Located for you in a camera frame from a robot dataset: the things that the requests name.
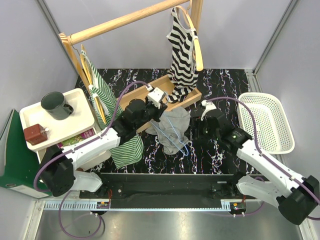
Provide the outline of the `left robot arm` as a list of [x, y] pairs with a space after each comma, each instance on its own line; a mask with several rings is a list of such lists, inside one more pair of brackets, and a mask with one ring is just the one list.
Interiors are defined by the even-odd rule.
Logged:
[[133, 99], [122, 114], [109, 128], [69, 146], [64, 150], [51, 146], [47, 150], [35, 176], [33, 187], [38, 188], [38, 180], [46, 185], [46, 192], [59, 197], [69, 191], [88, 191], [97, 198], [108, 193], [108, 186], [94, 172], [78, 171], [82, 165], [93, 160], [99, 154], [117, 148], [131, 140], [137, 130], [150, 120], [158, 122], [167, 109], [162, 101], [153, 103], [149, 99]]

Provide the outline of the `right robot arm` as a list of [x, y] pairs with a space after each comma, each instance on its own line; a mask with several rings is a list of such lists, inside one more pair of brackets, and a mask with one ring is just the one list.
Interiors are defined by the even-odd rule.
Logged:
[[192, 119], [195, 141], [215, 140], [224, 150], [257, 169], [267, 182], [244, 173], [235, 174], [227, 185], [228, 195], [241, 195], [262, 200], [280, 211], [294, 225], [300, 225], [320, 204], [320, 182], [312, 175], [304, 177], [259, 148], [245, 130], [232, 126], [218, 109], [204, 112]]

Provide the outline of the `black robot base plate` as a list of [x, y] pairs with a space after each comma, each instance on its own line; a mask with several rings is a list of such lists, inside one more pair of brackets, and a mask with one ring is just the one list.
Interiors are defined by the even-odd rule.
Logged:
[[103, 173], [102, 192], [80, 191], [81, 199], [111, 197], [112, 210], [227, 210], [225, 201], [242, 201], [231, 185], [233, 176], [202, 174]]

